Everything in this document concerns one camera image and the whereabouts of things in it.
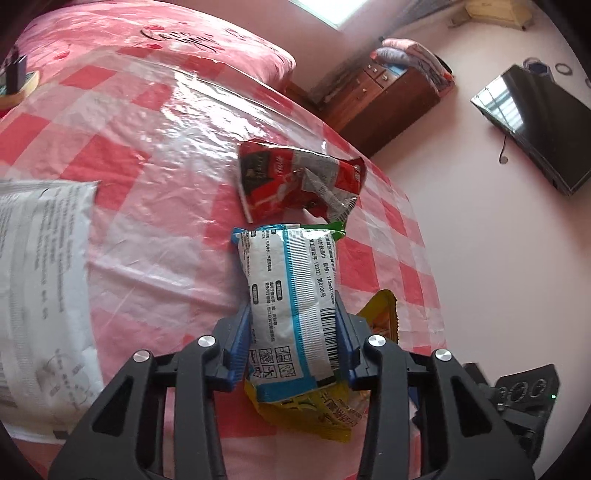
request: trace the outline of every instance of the red checkered pattern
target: red checkered pattern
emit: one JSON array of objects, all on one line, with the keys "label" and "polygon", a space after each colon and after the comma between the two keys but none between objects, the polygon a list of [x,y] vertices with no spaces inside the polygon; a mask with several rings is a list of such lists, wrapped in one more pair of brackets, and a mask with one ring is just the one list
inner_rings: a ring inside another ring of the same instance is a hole
[{"label": "red checkered pattern", "polygon": [[[211,332],[246,298],[229,238],[246,227],[236,152],[252,137],[359,155],[257,80],[164,50],[97,49],[0,122],[6,178],[100,180],[88,282],[105,381],[139,348],[167,353]],[[443,323],[418,225],[406,196],[366,162],[360,202],[337,244],[338,288],[351,312],[392,290],[402,347],[430,353],[444,345]],[[269,221],[281,220],[318,221],[306,212]],[[356,472],[364,425],[340,444],[266,424],[242,388],[218,395],[217,405],[230,478],[344,480]],[[56,452],[21,445],[40,469]]]}]

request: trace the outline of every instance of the blue gripper pad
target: blue gripper pad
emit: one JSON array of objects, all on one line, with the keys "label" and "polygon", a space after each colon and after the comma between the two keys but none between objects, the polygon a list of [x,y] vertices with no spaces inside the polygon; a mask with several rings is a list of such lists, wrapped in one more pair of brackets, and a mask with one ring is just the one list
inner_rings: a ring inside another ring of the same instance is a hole
[{"label": "blue gripper pad", "polygon": [[336,292],[336,341],[339,368],[351,390],[369,390],[371,380],[378,376],[378,367],[365,357],[363,344],[371,336],[367,320],[350,315]]},{"label": "blue gripper pad", "polygon": [[213,390],[231,392],[243,379],[250,333],[250,302],[243,304],[236,315],[218,320],[212,335],[219,342],[220,350],[206,367],[207,380]]}]

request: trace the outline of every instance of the white paper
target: white paper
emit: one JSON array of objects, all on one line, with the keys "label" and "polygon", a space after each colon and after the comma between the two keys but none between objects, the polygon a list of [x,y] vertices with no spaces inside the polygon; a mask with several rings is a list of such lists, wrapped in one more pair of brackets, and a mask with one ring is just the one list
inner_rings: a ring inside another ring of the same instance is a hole
[{"label": "white paper", "polygon": [[96,183],[0,181],[0,419],[61,443],[103,388],[86,246]]}]

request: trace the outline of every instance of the red snack bag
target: red snack bag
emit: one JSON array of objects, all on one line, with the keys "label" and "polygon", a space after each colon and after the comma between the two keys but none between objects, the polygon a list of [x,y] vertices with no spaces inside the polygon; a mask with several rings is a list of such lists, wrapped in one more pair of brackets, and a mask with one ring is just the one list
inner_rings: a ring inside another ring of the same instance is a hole
[{"label": "red snack bag", "polygon": [[329,155],[259,140],[240,144],[239,192],[249,223],[285,208],[307,209],[328,223],[344,222],[361,192],[362,158]]}]

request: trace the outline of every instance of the black tv screen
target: black tv screen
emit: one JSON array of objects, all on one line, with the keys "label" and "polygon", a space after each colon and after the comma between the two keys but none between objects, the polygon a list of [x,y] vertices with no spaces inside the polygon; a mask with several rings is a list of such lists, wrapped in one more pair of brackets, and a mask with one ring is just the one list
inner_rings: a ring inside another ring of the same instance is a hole
[{"label": "black tv screen", "polygon": [[555,84],[513,65],[472,99],[564,194],[591,176],[591,109]]}]

